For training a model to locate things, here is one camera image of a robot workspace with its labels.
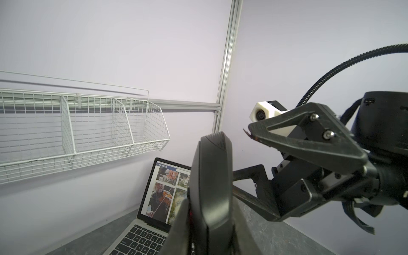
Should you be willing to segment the black wireless mouse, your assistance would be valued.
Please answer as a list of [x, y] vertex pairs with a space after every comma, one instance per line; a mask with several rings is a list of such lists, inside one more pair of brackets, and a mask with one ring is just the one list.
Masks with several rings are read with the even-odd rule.
[[228, 255], [231, 252], [232, 143], [224, 132], [201, 137], [192, 167], [190, 191], [191, 227], [199, 255]]

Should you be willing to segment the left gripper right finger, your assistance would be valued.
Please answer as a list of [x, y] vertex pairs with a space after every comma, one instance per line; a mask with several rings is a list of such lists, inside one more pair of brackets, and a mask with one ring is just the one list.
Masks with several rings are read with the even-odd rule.
[[232, 254], [233, 255], [262, 255], [250, 229], [247, 225], [237, 198], [233, 197], [233, 224]]

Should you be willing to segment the silver laptop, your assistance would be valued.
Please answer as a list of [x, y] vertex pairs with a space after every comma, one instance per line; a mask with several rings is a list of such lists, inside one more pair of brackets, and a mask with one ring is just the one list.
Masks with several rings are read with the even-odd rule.
[[155, 158], [137, 218], [104, 254], [158, 255], [187, 198], [190, 173], [190, 166]]

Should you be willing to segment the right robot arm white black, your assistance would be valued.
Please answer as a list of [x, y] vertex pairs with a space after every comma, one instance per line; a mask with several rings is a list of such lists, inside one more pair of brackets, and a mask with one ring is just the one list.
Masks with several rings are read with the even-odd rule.
[[264, 219], [301, 217], [330, 201], [361, 229], [356, 209], [372, 217], [385, 206], [408, 206], [408, 95], [371, 91], [342, 116], [326, 105], [307, 103], [283, 110], [259, 103], [246, 134], [283, 157], [269, 179], [262, 165], [237, 170], [234, 180], [251, 179], [256, 194], [238, 187], [233, 194]]

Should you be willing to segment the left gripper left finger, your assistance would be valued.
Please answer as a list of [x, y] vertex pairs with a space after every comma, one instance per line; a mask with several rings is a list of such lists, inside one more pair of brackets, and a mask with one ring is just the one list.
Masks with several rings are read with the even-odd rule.
[[167, 240], [159, 254], [191, 254], [190, 191], [187, 192], [187, 198], [181, 204], [175, 223], [172, 225]]

